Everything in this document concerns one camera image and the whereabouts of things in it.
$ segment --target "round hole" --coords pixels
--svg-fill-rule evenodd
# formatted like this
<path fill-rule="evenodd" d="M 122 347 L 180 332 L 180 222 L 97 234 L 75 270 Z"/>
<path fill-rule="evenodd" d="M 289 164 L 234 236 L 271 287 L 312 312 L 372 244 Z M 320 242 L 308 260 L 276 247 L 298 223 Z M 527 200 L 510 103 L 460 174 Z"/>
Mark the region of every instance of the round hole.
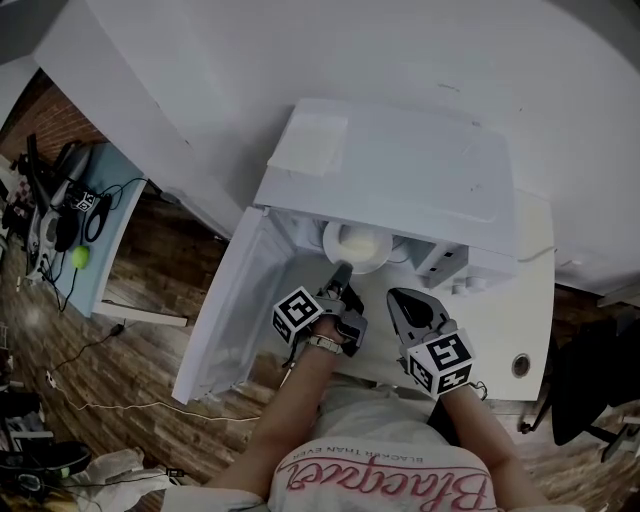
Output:
<path fill-rule="evenodd" d="M 531 369 L 531 360 L 527 354 L 520 354 L 513 360 L 513 366 L 511 371 L 513 372 L 514 377 L 521 379 Z"/>

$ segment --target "green tennis ball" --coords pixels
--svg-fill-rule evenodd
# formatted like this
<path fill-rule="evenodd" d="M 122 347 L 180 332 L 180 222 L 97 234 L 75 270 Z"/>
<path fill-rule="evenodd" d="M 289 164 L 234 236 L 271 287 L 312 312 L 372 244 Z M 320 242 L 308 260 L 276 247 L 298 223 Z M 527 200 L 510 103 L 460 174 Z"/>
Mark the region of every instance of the green tennis ball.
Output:
<path fill-rule="evenodd" d="M 79 269 L 86 267 L 89 263 L 89 248 L 84 245 L 76 247 L 71 254 L 71 263 Z"/>

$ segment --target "white cord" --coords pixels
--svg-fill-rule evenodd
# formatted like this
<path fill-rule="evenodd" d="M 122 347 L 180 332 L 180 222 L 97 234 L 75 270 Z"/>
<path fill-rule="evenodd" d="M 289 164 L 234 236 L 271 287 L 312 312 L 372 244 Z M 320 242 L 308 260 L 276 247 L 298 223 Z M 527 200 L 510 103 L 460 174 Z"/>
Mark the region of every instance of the white cord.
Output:
<path fill-rule="evenodd" d="M 67 400 L 67 402 L 69 402 L 76 410 L 78 411 L 82 411 L 83 409 L 86 409 L 87 407 L 94 407 L 97 409 L 120 409 L 122 411 L 126 411 L 127 409 L 144 409 L 146 407 L 153 407 L 154 405 L 162 405 L 168 409 L 171 409 L 173 411 L 182 413 L 182 414 L 186 414 L 187 416 L 196 416 L 198 418 L 202 418 L 203 420 L 207 420 L 207 421 L 232 421 L 232 422 L 236 422 L 236 423 L 242 423 L 245 421 L 254 421 L 259 419 L 259 416 L 256 416 L 255 418 L 242 418 L 242 419 L 237 419 L 237 418 L 210 418 L 208 416 L 203 416 L 202 414 L 198 414 L 195 412 L 187 412 L 187 411 L 183 411 L 182 409 L 178 409 L 177 407 L 173 407 L 172 405 L 166 404 L 164 402 L 153 402 L 150 404 L 140 404 L 140 405 L 98 405 L 98 404 L 90 404 L 90 403 L 86 403 L 84 404 L 82 407 L 78 407 L 76 404 L 74 404 L 71 399 L 69 398 L 69 396 L 67 395 L 67 392 L 62 389 L 59 386 L 56 386 L 56 389 L 58 389 L 60 392 L 62 392 L 62 394 L 64 395 L 64 398 Z"/>
<path fill-rule="evenodd" d="M 530 262 L 532 262 L 534 260 L 537 260 L 540 256 L 544 256 L 545 254 L 547 254 L 548 252 L 551 252 L 551 251 L 557 251 L 555 246 L 552 245 L 551 247 L 547 247 L 546 249 L 542 249 L 541 251 L 538 251 L 533 256 L 529 256 L 528 258 L 522 258 L 521 260 L 518 260 L 518 263 L 530 263 Z"/>

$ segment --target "white cloth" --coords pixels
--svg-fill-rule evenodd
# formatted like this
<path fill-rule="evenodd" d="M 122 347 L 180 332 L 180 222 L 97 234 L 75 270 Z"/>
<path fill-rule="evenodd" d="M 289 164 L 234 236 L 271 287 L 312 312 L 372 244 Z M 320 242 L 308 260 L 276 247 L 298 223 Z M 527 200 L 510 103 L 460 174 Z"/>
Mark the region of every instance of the white cloth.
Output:
<path fill-rule="evenodd" d="M 278 465 L 266 504 L 222 489 L 173 488 L 163 512 L 448 512 L 497 510 L 491 477 L 471 452 L 449 446 L 427 417 L 388 389 L 338 382 L 327 392 L 313 440 Z M 519 512 L 584 512 L 550 506 Z"/>
<path fill-rule="evenodd" d="M 143 458 L 142 452 L 136 450 L 102 455 L 81 473 L 67 478 L 64 487 L 74 493 L 80 512 L 124 512 L 145 494 L 172 486 L 164 471 L 144 469 Z M 95 484 L 109 485 L 83 487 Z"/>

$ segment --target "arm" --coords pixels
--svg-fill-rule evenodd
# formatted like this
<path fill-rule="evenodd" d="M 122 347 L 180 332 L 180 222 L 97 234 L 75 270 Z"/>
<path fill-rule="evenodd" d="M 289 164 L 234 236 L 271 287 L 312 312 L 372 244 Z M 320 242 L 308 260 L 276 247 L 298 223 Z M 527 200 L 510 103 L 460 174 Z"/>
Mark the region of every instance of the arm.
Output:
<path fill-rule="evenodd" d="M 441 400 L 461 446 L 489 469 L 499 507 L 510 510 L 549 504 L 531 482 L 509 434 L 469 386 L 455 389 Z"/>
<path fill-rule="evenodd" d="M 320 318 L 314 333 L 342 343 L 333 322 L 330 317 Z M 305 346 L 289 378 L 262 414 L 245 452 L 207 487 L 249 491 L 266 501 L 277 465 L 306 442 L 337 359 L 327 350 Z"/>

